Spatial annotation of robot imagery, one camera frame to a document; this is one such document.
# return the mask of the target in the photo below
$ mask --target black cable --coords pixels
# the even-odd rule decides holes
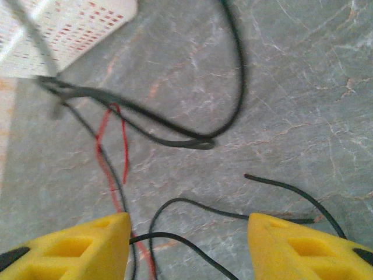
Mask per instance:
[[[96,133],[93,130],[93,128],[88,124],[88,122],[80,115],[80,113],[75,110],[70,104],[68,103],[63,103],[63,106],[65,106],[69,111],[72,113],[72,115],[83,125],[83,127],[89,132],[91,137],[96,140]],[[98,146],[100,149],[100,154],[102,155],[103,159],[105,160],[105,163],[107,167],[109,168],[110,173],[112,174],[115,184],[117,185],[117,189],[119,191],[119,196],[121,197],[121,202],[122,202],[122,207],[124,212],[128,212],[128,207],[126,205],[126,199],[124,196],[124,192],[122,189],[122,184],[121,181],[119,180],[119,176],[117,175],[117,172],[115,171],[114,166],[109,160],[109,157],[107,155],[106,150],[102,145]],[[136,279],[136,274],[137,274],[137,267],[138,267],[138,261],[137,261],[137,252],[136,252],[136,246],[133,244],[132,246],[132,256],[133,256],[133,268],[132,268],[132,275],[131,275],[131,280]]]
[[[248,83],[248,71],[246,69],[246,65],[248,63],[245,57],[246,53],[244,51],[244,47],[240,39],[240,34],[237,29],[237,23],[228,6],[227,1],[219,0],[219,3],[226,16],[228,26],[233,36],[233,41],[235,43],[235,53],[236,53],[236,59],[237,59],[237,64],[238,64],[237,66],[238,68],[238,94],[237,94],[237,100],[236,100],[234,109],[232,113],[230,114],[228,120],[223,125],[221,125],[218,129],[214,130],[213,132],[210,132],[208,134],[197,133],[181,125],[178,125],[175,122],[166,120],[162,115],[157,114],[141,106],[140,104],[136,104],[134,101],[128,100],[119,95],[115,95],[107,90],[95,89],[95,88],[89,88],[89,87],[87,88],[78,87],[78,86],[74,86],[66,82],[59,81],[56,78],[41,77],[41,76],[38,77],[38,82],[44,88],[55,87],[54,94],[58,95],[61,98],[62,102],[65,102],[71,98],[86,96],[86,97],[91,97],[92,99],[101,103],[105,107],[107,107],[110,103],[117,103],[177,133],[180,133],[187,137],[194,138],[192,140],[187,140],[187,141],[168,141],[168,140],[158,138],[146,132],[144,129],[136,125],[133,121],[129,120],[128,118],[123,117],[122,115],[116,113],[115,110],[113,110],[113,112],[117,116],[126,120],[128,124],[131,125],[138,132],[140,132],[141,134],[148,137],[152,141],[155,141],[161,145],[179,147],[179,148],[191,148],[191,149],[211,149],[215,145],[212,139],[226,132],[237,120],[237,117],[241,111],[242,104],[244,102],[246,86]]]
[[[179,198],[173,198],[173,199],[167,201],[165,204],[163,204],[157,210],[157,212],[154,214],[154,216],[152,218],[152,221],[150,222],[149,233],[153,232],[153,229],[156,225],[156,220],[160,216],[161,212],[165,208],[167,208],[170,204],[175,203],[175,202],[186,202],[186,203],[192,204],[194,206],[197,206],[199,208],[202,208],[203,210],[206,210],[206,211],[209,211],[209,212],[221,215],[221,216],[225,216],[225,217],[236,218],[236,219],[245,220],[245,221],[248,221],[248,219],[249,219],[249,215],[241,215],[241,214],[237,214],[237,213],[221,211],[221,210],[203,205],[203,204],[201,204],[197,201],[194,201],[194,200],[191,200],[191,199],[188,199],[188,198],[179,197]],[[299,224],[312,224],[312,223],[314,223],[313,219],[286,219],[286,220],[288,220],[289,222],[299,223]],[[154,262],[154,266],[156,268],[156,279],[157,279],[157,276],[160,273],[160,269],[159,269],[159,266],[157,264],[156,256],[154,255],[154,246],[153,246],[153,239],[152,238],[149,239],[149,251],[150,251],[150,256],[151,256],[151,258]]]
[[[217,263],[215,260],[210,258],[208,255],[206,255],[206,253],[203,252],[200,248],[198,248],[195,244],[193,244],[189,240],[187,240],[187,239],[185,239],[185,238],[183,238],[179,235],[173,234],[173,233],[168,233],[168,232],[147,233],[147,234],[143,234],[143,235],[140,235],[138,237],[135,237],[135,238],[131,238],[130,241],[129,241],[129,244],[134,244],[134,243],[142,241],[142,240],[151,239],[151,238],[158,238],[158,237],[174,239],[174,240],[177,240],[181,243],[184,243],[190,249],[192,249],[194,252],[199,254],[210,265],[212,265],[217,270],[219,270],[222,274],[224,274],[228,279],[238,280],[238,278],[236,276],[234,276],[229,270],[224,268],[222,265]]]
[[[310,203],[312,203],[321,212],[321,214],[323,214],[325,216],[325,218],[332,225],[332,227],[337,232],[339,237],[347,239],[346,235],[344,234],[342,228],[339,226],[339,224],[337,223],[335,218],[328,212],[328,210],[325,209],[324,206],[322,206],[315,198],[313,198],[312,196],[307,194],[305,191],[302,191],[302,190],[300,190],[299,188],[297,188],[293,185],[289,185],[289,184],[285,184],[285,183],[282,183],[282,182],[273,181],[273,180],[269,180],[269,179],[265,179],[265,178],[260,178],[260,177],[253,176],[253,175],[250,175],[250,174],[245,174],[244,176],[245,176],[246,179],[249,179],[249,180],[252,180],[252,181],[265,183],[265,184],[268,184],[268,185],[273,185],[273,186],[285,188],[285,189],[290,190],[290,191],[294,191],[295,193],[304,197],[306,200],[308,200]]]

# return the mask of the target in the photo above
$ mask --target yellow foam block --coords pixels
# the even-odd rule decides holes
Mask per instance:
[[[0,280],[123,280],[131,223],[119,213],[41,236]]]
[[[256,280],[373,279],[353,249],[372,250],[305,226],[253,213],[248,241]]]

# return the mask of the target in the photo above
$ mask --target plastic basket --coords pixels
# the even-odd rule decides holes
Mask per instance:
[[[18,0],[34,20],[61,71],[137,12],[136,0]],[[0,0],[0,76],[48,75],[43,54]]]

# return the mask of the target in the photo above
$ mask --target gray marble floor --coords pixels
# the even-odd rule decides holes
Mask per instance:
[[[168,118],[210,131],[237,89],[233,45],[215,1],[140,1],[139,14],[64,73],[68,81],[113,90]],[[237,125],[214,150],[166,148],[128,128],[125,193],[133,227],[145,233],[157,208],[180,195],[240,213],[316,217],[297,195],[249,182],[245,172],[294,184],[322,201],[351,240],[373,247],[373,2],[236,0],[251,62],[249,96]],[[103,109],[74,101],[98,127]],[[20,81],[0,196],[0,249],[114,212],[94,142],[52,100]],[[157,135],[178,139],[140,120]],[[104,138],[121,169],[119,121]],[[321,219],[314,228],[334,234]],[[254,279],[247,223],[183,203],[158,230],[195,242],[239,279]],[[167,279],[222,279],[183,245],[158,240]],[[146,278],[141,262],[140,279]]]

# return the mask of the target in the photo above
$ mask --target cable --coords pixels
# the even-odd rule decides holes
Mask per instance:
[[[179,147],[179,148],[190,148],[190,149],[212,149],[215,146],[215,142],[212,139],[226,132],[237,120],[240,114],[240,111],[241,111],[242,104],[244,102],[244,97],[246,93],[246,84],[248,83],[248,80],[247,80],[248,71],[246,69],[247,59],[245,57],[246,53],[244,51],[244,47],[240,39],[240,34],[237,29],[237,23],[235,21],[235,17],[233,16],[231,9],[228,6],[227,1],[219,0],[219,3],[226,16],[226,20],[231,30],[233,41],[235,43],[235,53],[236,53],[236,60],[237,60],[237,65],[238,65],[237,66],[238,68],[238,94],[237,94],[237,99],[235,102],[234,109],[232,113],[230,114],[228,120],[223,125],[221,125],[218,129],[208,134],[197,133],[181,125],[178,125],[175,122],[166,120],[162,115],[157,114],[141,106],[140,104],[136,104],[134,101],[128,100],[119,95],[115,95],[107,90],[95,89],[95,88],[89,88],[89,87],[87,88],[78,87],[78,86],[74,86],[66,82],[61,82],[55,78],[41,77],[41,76],[38,77],[38,82],[45,89],[49,89],[49,90],[51,88],[54,89],[53,93],[59,96],[62,102],[65,102],[71,98],[86,96],[86,97],[91,97],[92,99],[99,102],[101,105],[105,107],[108,107],[109,103],[117,103],[177,133],[180,133],[187,137],[194,138],[192,140],[187,140],[187,141],[164,140],[164,139],[158,138],[146,132],[140,126],[136,125],[133,121],[129,120],[128,118],[125,118],[125,121],[129,125],[131,125],[134,129],[136,129],[138,132],[148,137],[152,141],[155,141],[161,145]]]
[[[212,265],[217,270],[219,270],[221,273],[223,273],[228,279],[238,280],[238,278],[236,276],[234,276],[229,270],[227,270],[222,265],[220,265],[219,263],[217,263],[216,261],[214,261],[208,255],[206,255],[206,253],[203,252],[200,248],[198,248],[195,244],[193,244],[189,240],[187,240],[187,239],[185,239],[185,238],[183,238],[183,237],[181,237],[179,235],[173,234],[173,233],[167,233],[167,232],[147,233],[147,234],[140,235],[140,236],[138,236],[136,238],[131,238],[130,241],[129,241],[129,244],[134,244],[134,243],[142,241],[142,240],[151,239],[151,238],[158,238],[158,237],[174,239],[174,240],[177,240],[177,241],[179,241],[181,243],[184,243],[190,249],[192,249],[194,252],[196,252],[197,254],[199,254],[210,265]]]
[[[89,132],[89,134],[92,136],[92,138],[94,138],[94,140],[96,140],[97,138],[96,138],[95,131],[88,124],[88,122],[80,115],[80,113],[77,110],[75,110],[72,106],[70,106],[68,103],[63,103],[62,105],[65,106],[67,109],[69,109],[69,111],[72,113],[72,115],[83,125],[83,127]],[[128,209],[127,209],[127,206],[126,206],[126,199],[125,199],[123,189],[122,189],[122,185],[120,183],[117,172],[115,171],[114,167],[112,166],[106,150],[101,145],[99,146],[99,148],[101,150],[101,156],[104,158],[105,163],[106,163],[107,167],[109,168],[110,173],[112,174],[112,177],[114,178],[115,183],[118,186],[118,191],[120,193],[123,210],[124,210],[124,212],[128,213]],[[132,246],[132,255],[133,255],[133,270],[132,270],[131,279],[134,280],[134,279],[136,279],[137,266],[138,266],[137,255],[136,255],[136,246],[134,246],[134,245]]]
[[[244,175],[246,179],[260,182],[260,183],[265,183],[268,185],[273,185],[281,188],[285,188],[290,191],[294,191],[295,193],[299,194],[300,196],[304,197],[306,200],[308,200],[310,203],[312,203],[324,216],[325,218],[329,221],[329,223],[332,225],[334,230],[337,232],[338,236],[344,239],[347,239],[346,235],[344,234],[342,228],[339,226],[335,218],[328,212],[328,210],[325,209],[324,206],[322,206],[315,198],[307,194],[305,191],[300,190],[297,187],[294,187],[293,185],[281,183],[278,181],[273,181],[265,178],[260,178],[257,176],[253,176],[250,174],[245,174]]]
[[[121,109],[117,104],[114,103],[114,104],[111,104],[111,106],[113,106],[116,109],[116,111],[118,111],[119,113],[121,112]],[[96,136],[96,156],[97,156],[97,161],[101,166],[101,169],[103,170],[103,172],[105,173],[105,175],[107,177],[109,188],[110,188],[110,193],[111,193],[112,203],[114,204],[116,211],[119,213],[119,212],[122,212],[122,209],[119,206],[119,202],[117,200],[117,196],[116,196],[116,193],[115,193],[115,187],[114,187],[114,181],[112,179],[112,174],[110,173],[110,171],[107,169],[106,165],[103,162],[102,155],[101,155],[101,148],[100,148],[101,140],[104,136],[105,129],[106,129],[108,119],[109,119],[109,116],[110,116],[111,112],[112,111],[109,110],[109,109],[105,112],[105,114],[103,116],[103,119],[101,121],[101,124],[100,124],[100,128],[98,129],[98,133],[97,133],[97,136]],[[124,168],[123,168],[122,186],[124,186],[125,183],[126,183],[127,175],[128,175],[128,162],[129,162],[129,160],[128,160],[128,141],[127,141],[127,136],[126,136],[126,131],[125,131],[125,122],[123,120],[121,121],[121,127],[122,127],[123,152],[124,152]],[[136,237],[136,234],[135,234],[134,231],[132,231],[132,236]],[[149,279],[152,280],[153,277],[155,277],[155,274],[156,274],[155,264],[154,264],[153,260],[150,258],[150,253],[146,250],[144,244],[142,242],[139,242],[139,243],[137,243],[137,246],[141,250],[141,252],[144,255],[144,258],[145,258],[145,260],[148,264]],[[136,271],[132,271],[132,280],[134,280],[135,278],[136,278]]]
[[[150,222],[149,233],[153,232],[153,229],[156,225],[156,220],[158,219],[158,217],[160,216],[162,211],[165,208],[167,208],[170,204],[175,203],[175,202],[186,202],[186,203],[192,204],[194,206],[197,206],[199,208],[202,208],[203,210],[206,210],[206,211],[209,211],[209,212],[221,215],[221,216],[225,216],[225,217],[236,218],[236,219],[245,220],[245,221],[248,221],[248,219],[249,219],[249,215],[241,215],[241,214],[237,214],[237,213],[221,211],[221,210],[203,205],[203,204],[201,204],[197,201],[194,201],[194,200],[191,200],[191,199],[188,199],[188,198],[179,197],[179,198],[173,198],[173,199],[167,201],[165,204],[163,204],[157,210],[157,212],[154,214],[154,216],[152,218],[152,221]],[[286,219],[286,220],[288,220],[289,222],[299,223],[299,224],[312,224],[312,223],[314,223],[313,219]],[[153,245],[153,239],[152,238],[149,239],[149,251],[150,251],[150,256],[153,259],[154,265],[156,267],[156,275],[158,275],[160,273],[160,269],[159,269],[159,266],[157,265],[156,256],[154,255],[154,245]]]

